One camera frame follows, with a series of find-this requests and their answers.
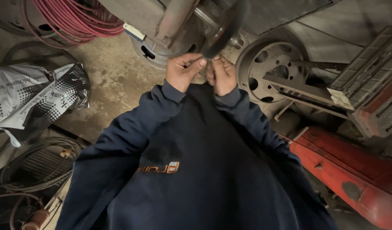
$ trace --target workshop floor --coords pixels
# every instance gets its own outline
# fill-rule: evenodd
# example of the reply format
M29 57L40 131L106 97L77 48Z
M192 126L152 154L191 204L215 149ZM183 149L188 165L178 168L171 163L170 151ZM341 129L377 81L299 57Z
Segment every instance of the workshop floor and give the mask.
M384 26L392 24L392 0L343 0L334 7L300 21L342 39L366 45ZM361 50L297 23L289 27L306 45L311 60L349 62ZM242 36L245 46L255 38L245 33ZM16 37L0 29L0 61L11 46L25 40L31 39ZM137 107L142 93L161 84L164 79L164 71L139 59L127 34L115 38L97 38L69 52L84 64L90 77L90 108L63 115L55 124L90 142L95 142L101 130L113 118ZM227 48L223 54L235 63L240 52ZM317 74L332 77L324 72ZM284 103L261 105L261 108L271 117ZM54 229L55 222L56 218L46 229ZM365 229L351 222L340 226L342 229Z

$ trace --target sleeve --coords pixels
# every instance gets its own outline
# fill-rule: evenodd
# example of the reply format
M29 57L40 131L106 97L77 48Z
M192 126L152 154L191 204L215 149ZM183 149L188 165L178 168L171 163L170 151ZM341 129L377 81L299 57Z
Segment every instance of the sleeve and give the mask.
M137 169L150 136L182 108L181 93L167 81L139 100L139 106L115 118L96 143L74 163L70 189L56 229L77 229L114 178Z
M280 139L271 129L270 121L260 107L250 102L246 91L236 86L227 95L222 97L215 95L215 99L217 109L226 112L235 122L244 126L262 146L273 149L279 157L301 165L300 159L290 152L289 144Z

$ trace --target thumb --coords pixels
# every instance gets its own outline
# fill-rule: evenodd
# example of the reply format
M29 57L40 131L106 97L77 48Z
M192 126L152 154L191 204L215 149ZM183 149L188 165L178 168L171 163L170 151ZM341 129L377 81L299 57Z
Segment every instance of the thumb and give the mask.
M227 76L227 72L224 69L224 62L219 57L219 55L215 56L212 61L213 61L214 71L216 72L216 78L221 78L223 76Z
M204 58L201 58L192 63L189 67L185 69L185 72L190 76L196 75L199 71L203 69L203 67L208 63L208 61Z

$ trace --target cuff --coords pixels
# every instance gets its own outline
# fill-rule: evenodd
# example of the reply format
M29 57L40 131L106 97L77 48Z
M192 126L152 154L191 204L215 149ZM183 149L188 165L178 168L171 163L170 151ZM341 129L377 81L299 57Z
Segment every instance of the cuff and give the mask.
M224 96L214 95L217 102L224 104L228 107L236 106L237 102L240 100L241 93L239 90L239 85L237 85L231 92Z
M183 97L186 96L186 93L183 93L183 92L175 89L166 80L163 81L162 93L166 98L168 98L169 100L172 100L176 103L181 102Z

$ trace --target navy sweatshirt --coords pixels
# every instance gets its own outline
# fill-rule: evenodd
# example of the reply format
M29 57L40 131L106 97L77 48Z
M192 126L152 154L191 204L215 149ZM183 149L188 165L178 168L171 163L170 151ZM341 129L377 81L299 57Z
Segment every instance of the navy sweatshirt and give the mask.
M82 151L56 229L337 227L247 92L165 81Z

